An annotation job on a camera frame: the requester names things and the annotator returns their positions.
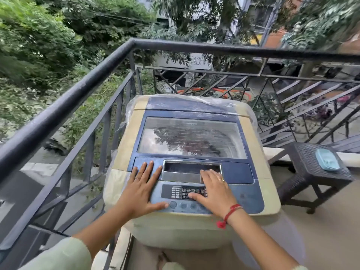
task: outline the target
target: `metal railing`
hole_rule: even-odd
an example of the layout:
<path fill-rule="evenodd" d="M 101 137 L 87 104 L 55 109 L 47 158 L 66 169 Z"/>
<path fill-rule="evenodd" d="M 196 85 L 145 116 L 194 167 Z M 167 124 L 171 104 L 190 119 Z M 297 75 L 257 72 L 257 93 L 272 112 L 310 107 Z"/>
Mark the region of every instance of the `metal railing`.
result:
<path fill-rule="evenodd" d="M 191 70 L 191 69 L 175 69 L 166 67 L 135 67 L 133 50 L 161 50 L 176 51 L 184 53 L 206 53 L 217 55 L 241 55 L 245 57 L 262 58 L 262 64 L 257 73 L 237 73 L 237 72 L 217 72 L 211 70 Z M 9 141 L 0 148 L 0 188 L 8 181 L 8 178 L 29 161 L 29 159 L 37 152 L 39 148 L 50 138 L 65 121 L 81 106 L 84 101 L 101 85 L 101 83 L 109 77 L 110 74 L 125 59 L 129 58 L 131 70 L 125 77 L 124 81 L 119 84 L 118 89 L 105 107 L 91 123 L 85 133 L 81 136 L 76 145 L 67 154 L 63 162 L 58 166 L 49 182 L 42 188 L 37 197 L 32 201 L 25 210 L 20 219 L 16 222 L 11 231 L 0 243 L 0 262 L 3 261 L 14 247 L 23 231 L 29 225 L 46 233 L 55 233 L 67 236 L 65 231 L 75 223 L 87 210 L 101 199 L 101 194 L 84 205 L 78 212 L 68 218 L 58 229 L 45 227 L 34 223 L 40 216 L 54 209 L 60 203 L 78 193 L 83 188 L 89 186 L 93 182 L 103 178 L 107 166 L 111 149 L 116 149 L 122 129 L 120 123 L 124 119 L 122 112 L 124 106 L 136 94 L 142 95 L 142 83 L 140 79 L 140 70 L 152 70 L 154 72 L 154 93 L 164 92 L 158 86 L 159 81 L 165 83 L 170 92 L 184 95 L 197 96 L 213 96 L 221 98 L 231 98 L 236 100 L 245 100 L 245 93 L 255 90 L 254 99 L 249 104 L 258 115 L 259 132 L 263 144 L 266 146 L 274 145 L 281 147 L 289 142 L 298 140 L 296 131 L 296 123 L 304 122 L 303 128 L 306 138 L 304 142 L 314 140 L 322 129 L 326 128 L 334 121 L 349 104 L 355 102 L 360 94 L 360 81 L 343 80 L 335 78 L 300 78 L 294 76 L 282 76 L 264 73 L 267 67 L 268 58 L 291 59 L 291 60 L 310 60 L 319 63 L 339 62 L 339 63 L 359 63 L 359 55 L 349 54 L 333 54 L 324 52 L 303 52 L 282 49 L 259 49 L 258 47 L 242 47 L 228 46 L 203 43 L 174 42 L 162 40 L 144 40 L 130 39 L 120 46 L 114 53 L 108 56 L 102 63 L 93 69 L 81 81 L 76 83 L 66 93 L 64 93 L 51 106 L 45 109 L 41 114 L 35 117 L 30 123 L 21 128 Z M 164 77 L 164 72 L 178 72 L 180 75 L 172 83 Z M 191 84 L 186 87 L 178 87 L 176 84 L 187 75 L 193 75 Z M 233 83 L 226 83 L 227 78 L 235 78 Z M 262 84 L 257 87 L 251 87 L 253 80 L 261 80 Z M 301 100 L 301 96 L 305 95 L 316 87 L 323 86 L 325 83 L 333 83 L 333 85 L 321 92 L 308 95 L 306 99 Z M 326 94 L 338 91 L 345 84 L 350 87 L 344 91 L 340 91 L 330 97 L 323 97 Z M 299 85 L 305 85 L 301 89 L 294 89 Z M 319 110 L 326 104 L 333 104 L 334 110 L 325 118 L 321 119 L 315 131 L 311 132 L 308 127 L 307 120 L 312 118 L 308 115 L 310 112 Z M 274 114 L 273 108 L 276 106 L 278 114 Z M 334 132 L 341 127 L 346 128 L 346 136 L 349 136 L 349 121 L 359 111 L 357 106 L 349 114 L 345 115 L 335 126 L 323 135 L 316 142 L 323 142 L 326 138 L 334 136 Z M 267 116 L 268 124 L 264 124 L 263 116 Z M 99 157 L 99 173 L 91 177 L 91 169 L 94 162 L 94 142 L 95 130 L 100 123 L 103 123 L 103 134 Z M 70 189 L 70 180 L 72 176 L 72 163 L 79 152 L 86 148 L 85 161 L 83 166 L 83 183 Z M 60 182 L 60 192 L 55 199 L 45 202 L 51 191 Z"/>

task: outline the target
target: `button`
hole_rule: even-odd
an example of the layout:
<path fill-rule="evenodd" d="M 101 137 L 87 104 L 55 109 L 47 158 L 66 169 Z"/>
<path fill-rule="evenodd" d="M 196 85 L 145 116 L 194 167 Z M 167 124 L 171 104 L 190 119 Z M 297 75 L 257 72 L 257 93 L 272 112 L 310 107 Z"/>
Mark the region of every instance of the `button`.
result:
<path fill-rule="evenodd" d="M 174 209 L 174 208 L 176 207 L 176 202 L 175 202 L 175 201 L 171 201 L 171 202 L 170 202 L 170 207 L 171 207 L 172 209 Z"/>

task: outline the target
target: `stool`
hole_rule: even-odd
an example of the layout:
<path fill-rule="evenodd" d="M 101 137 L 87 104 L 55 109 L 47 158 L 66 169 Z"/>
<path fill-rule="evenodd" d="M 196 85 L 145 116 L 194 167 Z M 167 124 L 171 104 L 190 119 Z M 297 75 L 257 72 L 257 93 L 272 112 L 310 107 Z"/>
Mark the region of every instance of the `stool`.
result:
<path fill-rule="evenodd" d="M 330 172 L 322 169 L 317 162 L 315 152 L 323 148 L 330 150 L 336 157 L 340 169 L 337 172 Z M 326 200 L 338 193 L 342 188 L 353 181 L 349 169 L 341 161 L 336 151 L 325 145 L 293 142 L 285 147 L 283 151 L 268 161 L 269 165 L 289 155 L 294 166 L 295 174 L 277 188 L 277 193 L 282 205 L 307 207 L 308 214 L 314 214 L 315 209 Z M 330 186 L 324 192 L 321 192 L 319 185 Z M 308 186 L 312 186 L 317 199 L 310 202 L 305 200 L 292 199 Z"/>

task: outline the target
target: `balcony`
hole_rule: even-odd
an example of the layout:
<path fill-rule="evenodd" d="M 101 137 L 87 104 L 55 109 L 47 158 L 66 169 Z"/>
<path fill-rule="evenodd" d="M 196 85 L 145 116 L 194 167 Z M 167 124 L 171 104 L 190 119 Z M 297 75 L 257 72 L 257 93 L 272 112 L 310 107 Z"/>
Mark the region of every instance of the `balcony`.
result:
<path fill-rule="evenodd" d="M 135 65 L 133 51 L 137 49 L 239 55 L 248 60 L 248 64 L 252 60 L 259 63 L 259 71 L 255 73 L 217 72 Z M 360 152 L 360 137 L 358 136 L 360 81 L 321 74 L 309 78 L 280 72 L 273 74 L 269 70 L 268 60 L 291 60 L 296 66 L 309 61 L 319 64 L 325 62 L 353 64 L 360 61 L 360 56 L 130 39 L 0 148 L 2 175 L 0 190 L 2 188 L 4 190 L 5 186 L 16 178 L 21 184 L 21 179 L 18 177 L 19 170 L 24 165 L 31 165 L 28 163 L 29 159 L 124 59 L 129 59 L 131 67 L 124 81 L 119 83 L 116 92 L 72 150 L 55 167 L 56 170 L 46 178 L 44 187 L 34 185 L 29 188 L 28 191 L 33 190 L 34 193 L 31 194 L 23 209 L 20 209 L 21 215 L 13 219 L 13 223 L 7 224 L 6 235 L 0 239 L 0 262 L 3 263 L 0 269 L 5 267 L 4 265 L 11 265 L 16 269 L 25 264 L 44 250 L 44 247 L 46 249 L 50 234 L 71 235 L 71 227 L 96 206 L 98 206 L 97 213 L 90 216 L 87 222 L 91 222 L 103 213 L 101 187 L 95 197 L 90 197 L 88 199 L 90 201 L 87 200 L 86 203 L 82 201 L 81 206 L 74 197 L 93 187 L 94 184 L 103 185 L 107 167 L 111 161 L 111 150 L 117 149 L 126 126 L 123 123 L 125 107 L 135 95 L 144 93 L 140 77 L 141 71 L 144 70 L 153 73 L 154 85 L 150 91 L 153 94 L 168 92 L 247 102 L 257 116 L 258 132 L 268 158 L 291 142 L 311 142 L 333 146 L 343 153 L 341 155 L 348 166 L 357 167 L 357 162 L 354 163 L 352 160 L 357 157 L 355 153 Z M 166 77 L 168 72 L 176 73 L 178 77 L 168 79 Z M 185 85 L 177 85 L 183 79 L 186 80 Z M 101 136 L 97 132 L 99 128 L 101 128 Z M 99 166 L 94 172 L 96 139 L 101 140 L 101 148 Z M 79 179 L 72 174 L 72 164 L 82 152 L 84 152 L 84 161 Z M 4 209 L 7 203 L 8 201 L 5 200 L 3 205 L 0 205 L 0 209 L 1 207 Z M 77 203 L 76 206 L 79 209 L 69 213 L 66 208 L 71 203 Z M 20 252 L 20 245 L 28 248 L 30 252 Z M 110 243 L 109 254 L 113 253 L 114 248 L 115 240 Z"/>

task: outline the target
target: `tiled floor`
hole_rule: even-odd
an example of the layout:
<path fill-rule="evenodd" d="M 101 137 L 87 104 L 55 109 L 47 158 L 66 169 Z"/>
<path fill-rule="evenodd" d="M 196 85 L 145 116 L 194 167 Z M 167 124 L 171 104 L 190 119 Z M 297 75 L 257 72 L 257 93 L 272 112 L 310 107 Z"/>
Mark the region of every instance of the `tiled floor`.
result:
<path fill-rule="evenodd" d="M 272 174 L 277 185 L 291 176 L 287 169 L 280 167 L 273 167 Z M 312 189 L 307 189 L 299 196 L 312 199 L 314 195 Z M 360 180 L 355 180 L 319 207 L 314 215 L 306 214 L 304 208 L 283 206 L 283 211 L 303 238 L 305 266 L 309 270 L 360 269 L 359 201 Z M 128 270 L 156 270 L 160 251 L 135 241 Z M 218 250 L 164 251 L 187 270 L 248 269 L 239 261 L 231 245 Z"/>

